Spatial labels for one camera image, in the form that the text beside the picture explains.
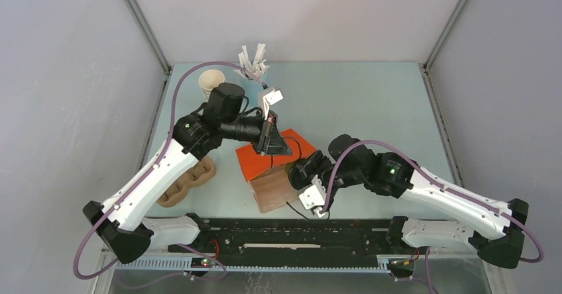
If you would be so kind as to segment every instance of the white paper cup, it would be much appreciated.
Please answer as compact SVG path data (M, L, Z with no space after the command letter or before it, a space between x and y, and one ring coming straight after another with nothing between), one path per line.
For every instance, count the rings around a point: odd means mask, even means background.
M205 101L209 100L211 95L211 90L219 86L219 84L225 81L225 75L220 70L207 70L199 76L199 86L203 92L203 98Z

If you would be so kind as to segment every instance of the orange cardboard box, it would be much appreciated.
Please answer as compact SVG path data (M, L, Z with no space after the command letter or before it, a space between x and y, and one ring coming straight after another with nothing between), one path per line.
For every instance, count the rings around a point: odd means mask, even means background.
M285 202L298 198L297 191L289 183L287 172L293 162L300 158L307 158L316 151L316 148L300 136L295 130L289 128L281 132L287 145L291 147L291 156L261 156L254 152L251 145L240 147L236 150L240 168L244 179L250 185L258 208L262 213L283 207Z

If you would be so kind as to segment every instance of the white panel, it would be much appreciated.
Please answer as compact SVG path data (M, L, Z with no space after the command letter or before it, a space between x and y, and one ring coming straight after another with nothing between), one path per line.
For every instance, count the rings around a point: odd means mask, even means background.
M237 61L268 44L270 61L424 62L457 0L137 0L172 63Z
M468 189L530 204L545 260L517 293L559 293L562 0L470 0L431 69ZM524 256L536 257L526 238Z
M163 74L123 0L0 0L0 15L1 292L85 293L82 207L136 172Z

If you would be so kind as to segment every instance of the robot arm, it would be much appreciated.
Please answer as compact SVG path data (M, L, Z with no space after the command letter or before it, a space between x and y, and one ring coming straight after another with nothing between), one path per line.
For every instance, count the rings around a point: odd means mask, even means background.
M102 203L90 201L83 209L94 224L109 209L109 216L96 230L119 261L135 261L148 247L171 244L191 244L199 234L197 222L183 216L173 219L145 218L146 212L167 188L184 172L220 147L222 140L250 142L256 153L263 155L290 155L290 147L277 130L277 116L269 106L281 100L274 88L262 92L264 109L256 116L240 113L244 91L231 83L222 83L213 89L209 101L178 120L169 145L166 142L152 159L118 192ZM118 205L116 201L133 188Z
M337 160L342 152L359 140L341 135L329 145L330 155ZM334 165L320 151L296 162L289 171L293 187L300 190L299 198L305 209L322 217L323 206L331 206L338 189L363 184L377 195L393 196L423 203L457 220L417 220L395 217L389 228L389 242L404 242L414 248L438 246L457 250L472 250L488 263L503 268L515 268L523 250L524 235L508 219L484 207L500 209L526 221L528 204L519 199L509 203L495 201L449 183L425 168L425 174L438 183L432 184L399 155L389 152L375 154L364 145L351 150L337 170L332 194L326 188Z

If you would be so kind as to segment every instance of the light blue table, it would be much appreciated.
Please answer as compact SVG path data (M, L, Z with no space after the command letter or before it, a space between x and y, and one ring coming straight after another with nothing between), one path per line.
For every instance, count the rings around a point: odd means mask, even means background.
M176 64L153 132L149 156L166 138L172 94L179 78L195 64ZM296 62L270 63L268 84L280 88L284 99L273 106L280 130L293 128L327 154L330 141L340 134L362 140L381 140L405 152L446 180L451 173L433 116L422 75L414 62ZM178 96L176 118L198 108L203 101L197 83L206 69L219 69L227 81L238 81L231 68L201 69L184 82ZM150 217L172 217L186 212L201 217L298 218L288 207L262 214L242 177L234 149L245 143L224 140L210 153L217 175L192 189L173 208L158 205ZM375 152L381 148L372 147ZM385 219L406 215L420 219L445 219L435 209L380 197L363 186L340 189L331 218Z

